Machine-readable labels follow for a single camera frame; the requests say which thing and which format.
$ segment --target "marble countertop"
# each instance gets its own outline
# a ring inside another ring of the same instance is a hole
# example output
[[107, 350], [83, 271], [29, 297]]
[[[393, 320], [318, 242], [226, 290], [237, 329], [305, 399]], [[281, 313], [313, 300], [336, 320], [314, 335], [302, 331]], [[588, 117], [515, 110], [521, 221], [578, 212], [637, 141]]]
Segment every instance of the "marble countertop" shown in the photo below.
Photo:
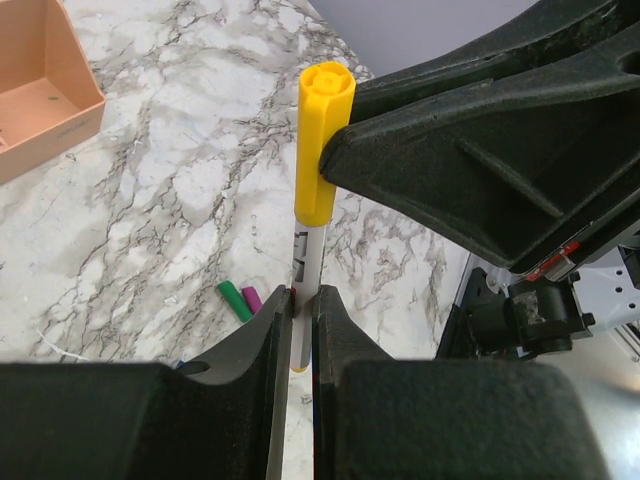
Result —
[[[288, 283], [297, 78], [367, 69], [305, 0], [65, 0], [108, 98], [101, 133], [0, 187], [0, 361], [170, 365], [240, 326], [222, 280]], [[466, 253], [340, 191], [323, 282], [396, 357], [431, 357]], [[311, 478], [292, 374], [283, 478]]]

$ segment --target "yellow cap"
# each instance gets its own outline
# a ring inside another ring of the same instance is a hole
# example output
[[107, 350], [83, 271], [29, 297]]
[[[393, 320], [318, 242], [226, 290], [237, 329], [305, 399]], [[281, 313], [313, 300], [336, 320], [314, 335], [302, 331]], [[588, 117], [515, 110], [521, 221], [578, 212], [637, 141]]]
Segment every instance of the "yellow cap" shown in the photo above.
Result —
[[320, 176], [318, 164], [329, 139], [349, 124], [356, 81], [347, 68], [325, 62], [300, 75], [296, 219], [307, 227], [331, 221], [336, 187]]

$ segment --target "yellow and white marker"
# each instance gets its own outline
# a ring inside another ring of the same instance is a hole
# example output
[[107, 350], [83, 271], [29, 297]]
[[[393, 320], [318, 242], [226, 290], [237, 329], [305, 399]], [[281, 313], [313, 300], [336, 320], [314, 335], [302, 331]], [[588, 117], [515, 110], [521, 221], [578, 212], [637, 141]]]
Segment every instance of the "yellow and white marker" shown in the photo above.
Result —
[[295, 292], [291, 368], [304, 371], [311, 358], [311, 310], [320, 290], [327, 225], [336, 187], [320, 176], [320, 156], [329, 139], [349, 124], [356, 81], [345, 66], [326, 62], [300, 75], [296, 230], [292, 290]]

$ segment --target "green marker cap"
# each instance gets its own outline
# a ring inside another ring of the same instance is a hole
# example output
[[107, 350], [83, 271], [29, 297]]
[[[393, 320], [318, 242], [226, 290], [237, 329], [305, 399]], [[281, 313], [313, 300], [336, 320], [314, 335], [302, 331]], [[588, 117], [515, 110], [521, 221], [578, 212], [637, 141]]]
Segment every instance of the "green marker cap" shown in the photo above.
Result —
[[222, 294], [229, 306], [236, 312], [242, 323], [247, 323], [253, 317], [244, 297], [240, 294], [236, 286], [229, 280], [225, 280], [218, 285], [218, 291]]

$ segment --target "orange plastic bin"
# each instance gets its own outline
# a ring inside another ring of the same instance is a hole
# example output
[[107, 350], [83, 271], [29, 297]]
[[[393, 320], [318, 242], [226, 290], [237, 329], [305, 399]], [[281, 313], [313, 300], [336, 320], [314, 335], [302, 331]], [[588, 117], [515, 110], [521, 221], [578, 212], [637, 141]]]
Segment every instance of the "orange plastic bin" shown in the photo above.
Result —
[[58, 0], [0, 0], [0, 184], [100, 130], [105, 98]]

